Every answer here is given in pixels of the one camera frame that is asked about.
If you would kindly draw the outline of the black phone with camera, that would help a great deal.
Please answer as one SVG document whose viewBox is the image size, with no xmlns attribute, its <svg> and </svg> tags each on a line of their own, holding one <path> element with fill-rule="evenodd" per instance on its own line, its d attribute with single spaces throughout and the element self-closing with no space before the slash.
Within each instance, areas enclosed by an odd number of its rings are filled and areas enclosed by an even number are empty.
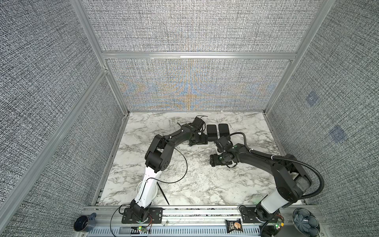
<svg viewBox="0 0 379 237">
<path fill-rule="evenodd" d="M 208 124 L 206 126 L 207 139 L 209 142 L 218 140 L 217 126 L 215 124 Z"/>
</svg>

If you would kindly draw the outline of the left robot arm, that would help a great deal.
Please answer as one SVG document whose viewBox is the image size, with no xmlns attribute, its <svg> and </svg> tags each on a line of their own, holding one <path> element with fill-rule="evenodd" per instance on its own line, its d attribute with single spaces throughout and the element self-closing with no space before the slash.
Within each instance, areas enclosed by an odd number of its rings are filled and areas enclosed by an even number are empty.
<svg viewBox="0 0 379 237">
<path fill-rule="evenodd" d="M 153 189 L 161 173 L 166 170 L 176 147 L 186 141 L 189 146 L 206 145 L 204 134 L 205 122 L 196 117 L 193 122 L 180 126 L 180 129 L 169 135 L 156 135 L 145 154 L 145 174 L 137 196 L 131 201 L 130 208 L 139 219 L 145 219 L 153 200 Z"/>
</svg>

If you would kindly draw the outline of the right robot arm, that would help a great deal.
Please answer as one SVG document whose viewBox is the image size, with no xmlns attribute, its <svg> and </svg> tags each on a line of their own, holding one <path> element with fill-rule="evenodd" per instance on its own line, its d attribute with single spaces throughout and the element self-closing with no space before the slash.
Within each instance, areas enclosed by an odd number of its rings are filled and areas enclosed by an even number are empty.
<svg viewBox="0 0 379 237">
<path fill-rule="evenodd" d="M 212 166 L 234 168 L 237 164 L 248 164 L 264 170 L 274 177 L 276 189 L 265 196 L 255 208 L 258 221 L 271 220 L 281 209 L 300 199 L 320 194 L 325 181 L 321 173 L 312 166 L 298 161 L 294 156 L 276 156 L 247 146 L 246 135 L 235 132 L 214 141 L 217 154 L 210 156 Z"/>
</svg>

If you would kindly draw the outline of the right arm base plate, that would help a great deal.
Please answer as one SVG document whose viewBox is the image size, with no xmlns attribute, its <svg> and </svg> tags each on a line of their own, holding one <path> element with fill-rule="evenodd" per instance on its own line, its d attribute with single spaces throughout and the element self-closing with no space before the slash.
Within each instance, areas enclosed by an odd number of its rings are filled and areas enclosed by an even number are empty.
<svg viewBox="0 0 379 237">
<path fill-rule="evenodd" d="M 255 207 L 246 207 L 244 205 L 241 205 L 238 210 L 241 214 L 243 223 L 260 223 L 260 220 L 256 214 Z"/>
</svg>

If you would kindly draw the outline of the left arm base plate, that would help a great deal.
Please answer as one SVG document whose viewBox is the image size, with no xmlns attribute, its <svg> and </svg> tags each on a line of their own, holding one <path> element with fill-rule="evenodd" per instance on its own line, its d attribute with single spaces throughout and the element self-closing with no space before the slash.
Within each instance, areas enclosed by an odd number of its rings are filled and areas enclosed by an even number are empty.
<svg viewBox="0 0 379 237">
<path fill-rule="evenodd" d="M 160 224 L 163 217 L 163 208 L 148 208 L 139 215 L 135 214 L 130 207 L 121 208 L 122 224 Z"/>
</svg>

